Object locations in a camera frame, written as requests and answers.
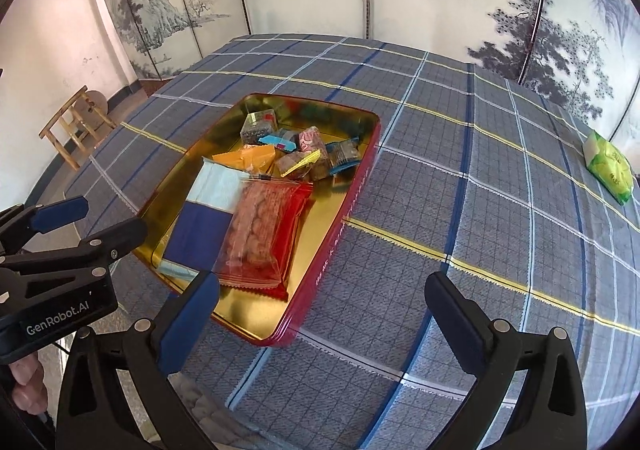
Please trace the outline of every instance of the gray checkered tablecloth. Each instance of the gray checkered tablecloth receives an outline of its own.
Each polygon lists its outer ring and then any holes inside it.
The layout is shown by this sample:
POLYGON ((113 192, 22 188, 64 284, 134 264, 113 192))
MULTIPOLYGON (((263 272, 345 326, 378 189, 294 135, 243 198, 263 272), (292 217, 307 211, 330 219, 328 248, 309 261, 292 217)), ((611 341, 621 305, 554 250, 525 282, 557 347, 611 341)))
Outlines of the gray checkered tablecloth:
MULTIPOLYGON (((254 92, 372 110, 379 157, 294 343, 258 348, 212 322, 188 375, 295 448, 422 450, 473 381, 425 310, 425 277, 444 269, 491 318, 567 329, 590 448, 609 437, 640 390, 640 194, 619 206, 584 167, 587 126, 473 64, 339 36, 233 40, 149 98, 78 172, 66 195, 89 200, 79 233, 137 213, 182 152, 254 92)), ((167 297, 133 256, 113 281, 134 318, 167 297)))

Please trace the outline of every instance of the snack package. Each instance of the snack package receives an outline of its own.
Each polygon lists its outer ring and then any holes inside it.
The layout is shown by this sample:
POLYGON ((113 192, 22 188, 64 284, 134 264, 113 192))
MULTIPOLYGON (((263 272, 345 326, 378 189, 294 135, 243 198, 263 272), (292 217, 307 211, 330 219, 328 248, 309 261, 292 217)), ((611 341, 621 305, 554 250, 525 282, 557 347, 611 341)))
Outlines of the snack package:
POLYGON ((265 175, 271 171, 276 150, 273 145, 245 145, 240 150, 216 154, 211 159, 230 168, 265 175))
POLYGON ((213 267, 220 284, 288 300, 287 269, 298 221, 313 186, 284 180, 251 180, 213 267))
POLYGON ((331 162, 330 175, 335 175, 360 163, 362 158, 355 140, 334 141, 327 143, 326 150, 331 162))
POLYGON ((626 157, 595 130, 582 144, 587 169, 621 205, 634 191, 634 176, 626 157))
POLYGON ((273 109, 251 112, 244 119, 244 125, 240 130, 242 144, 258 144, 258 140, 269 134, 273 134, 278 128, 276 113, 273 109))
POLYGON ((320 151, 292 152, 276 161, 276 168, 281 177, 287 179, 302 179, 312 169, 314 163, 320 159, 320 151))
POLYGON ((301 152, 313 152, 315 150, 320 151, 320 159, 310 170, 310 176, 313 181, 324 179, 329 175, 329 169, 331 165, 329 163, 329 154, 326 151, 320 131, 316 126, 310 126, 308 129, 300 132, 298 141, 300 142, 301 152))
POLYGON ((260 138, 258 141, 263 144, 272 144, 283 152, 293 152, 298 147, 298 135, 293 130, 287 130, 286 128, 281 128, 273 134, 260 138))
POLYGON ((158 271, 193 280, 211 271, 251 176, 204 158, 162 254, 158 271))

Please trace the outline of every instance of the wooden chair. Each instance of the wooden chair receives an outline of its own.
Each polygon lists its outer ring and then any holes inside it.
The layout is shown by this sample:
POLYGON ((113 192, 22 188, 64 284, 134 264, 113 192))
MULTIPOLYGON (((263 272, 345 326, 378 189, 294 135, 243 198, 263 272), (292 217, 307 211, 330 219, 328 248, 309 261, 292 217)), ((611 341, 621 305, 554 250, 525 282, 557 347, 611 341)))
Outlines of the wooden chair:
POLYGON ((71 154, 66 150, 66 148, 62 145, 62 143, 58 141, 58 138, 56 138, 53 135, 51 128, 56 123, 60 123, 62 128, 65 129, 66 133, 69 135, 71 140, 78 146, 78 148, 83 153, 89 155, 90 151, 87 149, 87 147, 85 147, 82 144, 82 140, 84 140, 84 138, 86 138, 87 135, 89 134, 91 134, 95 138, 95 141, 100 141, 100 138, 98 137, 98 134, 96 133, 95 129, 82 118, 78 110, 74 107, 74 104, 81 99, 87 102, 87 104, 89 105, 89 108, 93 112, 95 112, 97 116, 100 116, 101 120, 104 123, 106 123, 111 128, 116 128, 116 124, 102 111, 102 109, 100 109, 99 106, 97 106, 91 100, 91 97, 87 95, 87 87, 84 86, 76 94, 74 94, 66 102, 66 104, 64 104, 62 107, 58 109, 58 112, 56 112, 53 115, 53 118, 49 120, 49 123, 47 123, 47 125, 44 126, 44 128, 40 131, 40 134, 39 134, 40 139, 43 139, 44 137, 46 137, 53 144, 56 150, 60 153, 60 156, 62 156, 65 159, 65 161, 69 165, 71 165, 71 167, 74 170, 78 170, 80 166, 78 165, 78 163, 76 163, 76 160, 73 159, 73 157, 71 157, 71 154), (63 114, 67 111, 71 112, 71 115, 73 116, 73 119, 71 120, 71 122, 68 122, 63 116, 63 114), (78 136, 76 134, 76 128, 78 129, 78 131, 84 128, 84 131, 82 131, 82 133, 78 136))

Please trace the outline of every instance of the green tissue pack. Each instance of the green tissue pack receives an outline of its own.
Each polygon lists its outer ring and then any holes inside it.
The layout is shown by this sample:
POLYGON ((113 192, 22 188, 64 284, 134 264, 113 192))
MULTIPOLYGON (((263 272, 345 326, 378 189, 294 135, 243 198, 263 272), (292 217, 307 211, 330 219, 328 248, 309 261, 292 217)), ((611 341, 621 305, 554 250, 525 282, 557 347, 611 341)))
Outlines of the green tissue pack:
POLYGON ((587 169, 621 205, 634 191, 634 176, 626 157, 595 130, 582 144, 587 169))

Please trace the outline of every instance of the metal tin tray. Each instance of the metal tin tray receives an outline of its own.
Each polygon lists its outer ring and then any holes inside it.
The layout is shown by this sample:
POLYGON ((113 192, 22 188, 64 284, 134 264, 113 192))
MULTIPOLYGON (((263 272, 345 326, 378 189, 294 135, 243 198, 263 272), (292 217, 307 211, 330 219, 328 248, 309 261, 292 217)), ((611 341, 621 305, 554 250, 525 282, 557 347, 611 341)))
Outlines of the metal tin tray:
POLYGON ((340 176, 314 184, 312 205, 301 218, 289 267, 284 302, 253 292, 223 287, 212 317, 240 337, 259 346, 293 341, 316 295, 344 223, 373 166, 380 136, 380 119, 368 110, 319 100, 250 94, 227 111, 178 161, 140 211, 148 226, 145 243, 136 255, 173 290, 188 282, 156 269, 182 204, 202 167, 202 158, 241 146, 239 133, 249 112, 274 109, 278 124, 293 130, 315 125, 325 142, 359 137, 362 162, 340 176))

